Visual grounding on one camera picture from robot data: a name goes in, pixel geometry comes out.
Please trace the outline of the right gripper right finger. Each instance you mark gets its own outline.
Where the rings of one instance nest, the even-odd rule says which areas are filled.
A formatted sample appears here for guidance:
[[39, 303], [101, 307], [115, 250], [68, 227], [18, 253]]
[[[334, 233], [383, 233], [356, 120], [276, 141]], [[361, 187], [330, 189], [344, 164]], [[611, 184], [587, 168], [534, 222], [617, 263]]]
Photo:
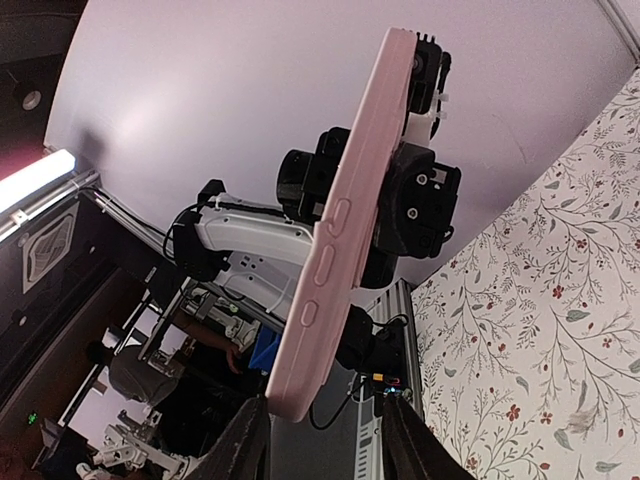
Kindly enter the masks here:
[[402, 397], [384, 401], [382, 462], [385, 479], [473, 479]]

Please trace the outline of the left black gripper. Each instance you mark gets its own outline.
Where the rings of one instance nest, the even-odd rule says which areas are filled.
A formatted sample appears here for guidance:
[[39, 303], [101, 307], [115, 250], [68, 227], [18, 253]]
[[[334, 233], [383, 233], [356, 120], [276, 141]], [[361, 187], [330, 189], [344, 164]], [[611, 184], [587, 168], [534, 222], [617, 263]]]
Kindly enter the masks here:
[[[290, 219], [309, 226], [320, 220], [350, 131], [334, 127], [319, 137], [316, 151], [291, 150], [284, 157], [276, 196]], [[389, 286], [398, 259], [435, 258], [453, 235], [452, 218], [461, 170], [436, 161], [433, 150], [402, 142], [385, 175], [360, 286]]]

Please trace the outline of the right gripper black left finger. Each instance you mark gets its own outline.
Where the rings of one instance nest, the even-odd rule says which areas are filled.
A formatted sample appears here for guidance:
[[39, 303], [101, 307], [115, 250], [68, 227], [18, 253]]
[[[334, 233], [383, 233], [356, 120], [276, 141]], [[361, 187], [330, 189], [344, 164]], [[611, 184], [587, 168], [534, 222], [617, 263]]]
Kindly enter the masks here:
[[270, 479], [270, 441], [266, 398], [250, 398], [197, 466], [197, 478]]

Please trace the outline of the phone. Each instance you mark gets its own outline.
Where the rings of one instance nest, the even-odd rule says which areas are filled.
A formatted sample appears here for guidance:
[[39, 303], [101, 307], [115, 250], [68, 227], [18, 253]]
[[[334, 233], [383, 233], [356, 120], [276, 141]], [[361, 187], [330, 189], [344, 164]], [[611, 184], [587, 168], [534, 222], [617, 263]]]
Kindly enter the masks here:
[[326, 382], [360, 284], [378, 198], [404, 128], [418, 36], [389, 29], [324, 212], [313, 230], [266, 389], [271, 414], [297, 423]]

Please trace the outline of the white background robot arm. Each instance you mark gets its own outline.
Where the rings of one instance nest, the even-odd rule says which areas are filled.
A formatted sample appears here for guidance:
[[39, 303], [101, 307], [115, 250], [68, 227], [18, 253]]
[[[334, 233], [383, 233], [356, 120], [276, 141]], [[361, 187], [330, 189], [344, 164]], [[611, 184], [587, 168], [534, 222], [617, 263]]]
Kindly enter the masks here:
[[208, 453], [183, 456], [165, 453], [144, 442], [136, 429], [109, 425], [104, 446], [92, 463], [80, 463], [81, 479], [111, 479], [109, 467], [139, 470], [152, 463], [165, 479], [268, 479], [270, 477], [271, 419], [263, 396], [245, 401]]

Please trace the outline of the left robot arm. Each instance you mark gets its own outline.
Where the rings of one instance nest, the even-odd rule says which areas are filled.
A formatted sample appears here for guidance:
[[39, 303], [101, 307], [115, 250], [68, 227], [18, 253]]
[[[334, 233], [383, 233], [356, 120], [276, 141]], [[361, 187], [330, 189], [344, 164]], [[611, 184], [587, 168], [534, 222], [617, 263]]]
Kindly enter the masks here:
[[[221, 180], [210, 180], [171, 227], [178, 266], [195, 280], [215, 282], [285, 318], [295, 286], [272, 263], [305, 263], [349, 134], [333, 127], [321, 134], [314, 152], [289, 151], [278, 172], [276, 207], [245, 203], [229, 195]], [[399, 145], [376, 201], [361, 288], [389, 286], [401, 257], [440, 254], [454, 231], [460, 181], [460, 169], [437, 162], [434, 151]]]

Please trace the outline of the blue plastic bin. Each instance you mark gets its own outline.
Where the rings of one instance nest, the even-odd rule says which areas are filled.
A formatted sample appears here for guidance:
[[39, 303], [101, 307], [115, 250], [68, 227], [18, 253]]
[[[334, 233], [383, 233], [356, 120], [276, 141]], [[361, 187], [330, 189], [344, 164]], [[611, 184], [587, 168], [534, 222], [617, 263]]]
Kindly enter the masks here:
[[262, 328], [258, 334], [249, 367], [270, 373], [280, 345], [281, 335], [267, 328]]

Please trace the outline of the person in grey shirt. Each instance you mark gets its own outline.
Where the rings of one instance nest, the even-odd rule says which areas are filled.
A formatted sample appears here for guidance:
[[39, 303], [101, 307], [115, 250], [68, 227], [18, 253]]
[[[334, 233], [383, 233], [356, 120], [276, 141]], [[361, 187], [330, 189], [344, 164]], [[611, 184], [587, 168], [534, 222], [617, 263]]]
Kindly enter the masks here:
[[176, 389], [179, 380], [139, 360], [140, 350], [140, 345], [129, 345], [116, 353], [100, 341], [92, 341], [85, 354], [91, 363], [107, 367], [111, 387], [126, 400], [157, 406]]

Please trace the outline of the floral patterned table mat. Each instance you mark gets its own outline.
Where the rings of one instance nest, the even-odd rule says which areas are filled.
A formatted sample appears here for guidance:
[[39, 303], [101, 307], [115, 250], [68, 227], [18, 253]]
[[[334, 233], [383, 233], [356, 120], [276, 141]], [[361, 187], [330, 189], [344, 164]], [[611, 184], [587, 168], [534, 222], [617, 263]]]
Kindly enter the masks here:
[[473, 478], [637, 478], [638, 77], [412, 302], [426, 423]]

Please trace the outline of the ceiling light strip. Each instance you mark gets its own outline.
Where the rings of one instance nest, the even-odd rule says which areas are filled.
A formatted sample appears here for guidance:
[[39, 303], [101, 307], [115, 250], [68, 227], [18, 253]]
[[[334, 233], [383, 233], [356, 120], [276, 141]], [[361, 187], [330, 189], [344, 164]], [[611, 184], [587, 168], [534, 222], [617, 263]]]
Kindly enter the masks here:
[[76, 158], [58, 150], [1, 180], [1, 212], [17, 205], [31, 194], [72, 172]]

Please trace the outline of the front aluminium rail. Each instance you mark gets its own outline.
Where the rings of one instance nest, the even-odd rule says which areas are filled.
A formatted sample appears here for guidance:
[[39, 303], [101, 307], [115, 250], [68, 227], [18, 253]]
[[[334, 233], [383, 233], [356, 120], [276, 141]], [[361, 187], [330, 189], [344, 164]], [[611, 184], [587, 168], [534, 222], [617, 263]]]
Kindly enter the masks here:
[[[370, 306], [367, 313], [375, 322], [386, 323], [393, 316], [404, 313], [409, 317], [408, 332], [405, 334], [406, 361], [409, 373], [409, 386], [413, 395], [405, 398], [418, 413], [424, 417], [422, 402], [422, 377], [419, 366], [418, 333], [411, 301], [411, 285], [404, 279], [396, 281], [384, 291]], [[310, 409], [310, 423], [320, 433], [335, 432], [343, 420], [355, 426], [355, 433], [349, 444], [354, 447], [349, 479], [382, 479], [382, 407], [386, 397], [375, 395], [364, 386], [355, 396], [349, 396], [350, 386], [356, 378], [351, 374], [345, 393], [334, 407], [319, 411], [319, 401], [314, 401]]]

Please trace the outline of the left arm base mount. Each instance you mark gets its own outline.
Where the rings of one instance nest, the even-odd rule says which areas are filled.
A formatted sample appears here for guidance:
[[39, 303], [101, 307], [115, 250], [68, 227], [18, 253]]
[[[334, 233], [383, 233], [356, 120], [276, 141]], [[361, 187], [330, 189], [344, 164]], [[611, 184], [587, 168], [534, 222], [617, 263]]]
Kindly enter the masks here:
[[336, 353], [337, 362], [356, 373], [349, 396], [367, 386], [375, 395], [410, 399], [405, 334], [409, 317], [400, 313], [375, 322], [361, 307], [351, 306]]

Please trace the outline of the right aluminium frame post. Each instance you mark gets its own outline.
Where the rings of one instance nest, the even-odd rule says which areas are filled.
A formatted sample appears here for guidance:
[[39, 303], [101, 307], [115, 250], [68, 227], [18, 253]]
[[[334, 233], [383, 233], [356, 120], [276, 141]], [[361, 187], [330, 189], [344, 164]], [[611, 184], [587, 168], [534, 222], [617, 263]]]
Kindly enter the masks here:
[[639, 61], [639, 2], [597, 0], [618, 37], [636, 62]]

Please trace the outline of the aluminium frame post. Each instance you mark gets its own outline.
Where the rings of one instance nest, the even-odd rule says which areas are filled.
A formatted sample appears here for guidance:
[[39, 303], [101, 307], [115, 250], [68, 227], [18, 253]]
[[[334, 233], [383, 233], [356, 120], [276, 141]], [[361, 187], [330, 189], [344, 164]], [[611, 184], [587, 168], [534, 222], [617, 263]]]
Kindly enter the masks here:
[[597, 0], [618, 37], [636, 62], [639, 61], [639, 2]]
[[102, 245], [119, 266], [149, 290], [159, 308], [165, 309], [176, 295], [182, 302], [192, 299], [192, 282], [176, 266], [172, 253], [163, 250], [168, 239], [165, 231], [136, 216], [97, 183], [79, 187], [77, 193], [108, 217], [110, 233]]

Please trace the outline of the left aluminium frame post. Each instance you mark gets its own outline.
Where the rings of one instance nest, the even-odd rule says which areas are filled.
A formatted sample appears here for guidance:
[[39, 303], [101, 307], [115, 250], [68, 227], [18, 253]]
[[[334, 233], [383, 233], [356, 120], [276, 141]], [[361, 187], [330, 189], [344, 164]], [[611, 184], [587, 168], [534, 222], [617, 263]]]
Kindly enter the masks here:
[[192, 282], [176, 266], [172, 253], [163, 250], [168, 239], [165, 231], [136, 216], [97, 183], [79, 187], [77, 193], [108, 217], [110, 233], [102, 245], [119, 266], [149, 290], [159, 308], [165, 309], [176, 295], [182, 302], [192, 299]]

